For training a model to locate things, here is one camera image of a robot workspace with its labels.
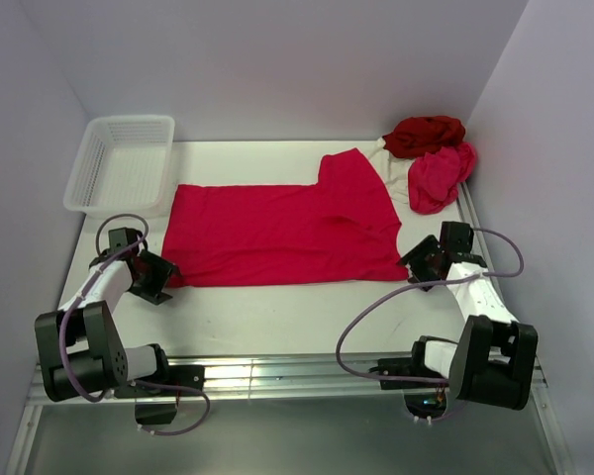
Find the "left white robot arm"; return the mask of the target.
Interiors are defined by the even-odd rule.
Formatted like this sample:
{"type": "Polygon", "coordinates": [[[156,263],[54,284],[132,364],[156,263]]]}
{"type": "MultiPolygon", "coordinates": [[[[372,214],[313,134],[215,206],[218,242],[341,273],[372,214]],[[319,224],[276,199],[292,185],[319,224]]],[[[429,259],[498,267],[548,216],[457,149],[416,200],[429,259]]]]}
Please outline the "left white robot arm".
{"type": "Polygon", "coordinates": [[[89,264],[75,295],[36,318],[42,379],[53,402],[76,397],[98,402],[135,380],[151,395],[172,385],[173,371],[160,345],[125,348],[113,312],[127,293],[155,306],[170,300],[164,287],[178,268],[150,252],[139,230],[113,229],[108,243],[89,264]]]}

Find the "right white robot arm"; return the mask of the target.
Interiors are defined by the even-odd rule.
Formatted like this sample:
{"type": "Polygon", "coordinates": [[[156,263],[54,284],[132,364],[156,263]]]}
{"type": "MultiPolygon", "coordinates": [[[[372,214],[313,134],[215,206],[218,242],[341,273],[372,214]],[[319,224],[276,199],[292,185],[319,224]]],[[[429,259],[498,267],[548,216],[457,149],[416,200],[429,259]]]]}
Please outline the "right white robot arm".
{"type": "Polygon", "coordinates": [[[445,385],[462,401],[520,411],[529,399],[539,335],[499,297],[492,279],[501,275],[473,252],[478,231],[443,222],[438,237],[425,237],[401,258],[412,287],[445,287],[464,321],[457,341],[424,335],[414,342],[403,375],[422,386],[445,385]]]}

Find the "bright red t-shirt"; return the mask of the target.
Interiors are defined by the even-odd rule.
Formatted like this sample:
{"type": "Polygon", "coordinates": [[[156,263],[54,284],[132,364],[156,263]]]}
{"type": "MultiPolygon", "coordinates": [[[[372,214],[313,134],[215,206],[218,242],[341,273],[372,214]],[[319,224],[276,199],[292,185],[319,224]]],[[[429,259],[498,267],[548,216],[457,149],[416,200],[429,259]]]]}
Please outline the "bright red t-shirt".
{"type": "Polygon", "coordinates": [[[356,148],[326,155],[311,185],[178,186],[161,255],[173,287],[396,282],[401,222],[356,148]]]}

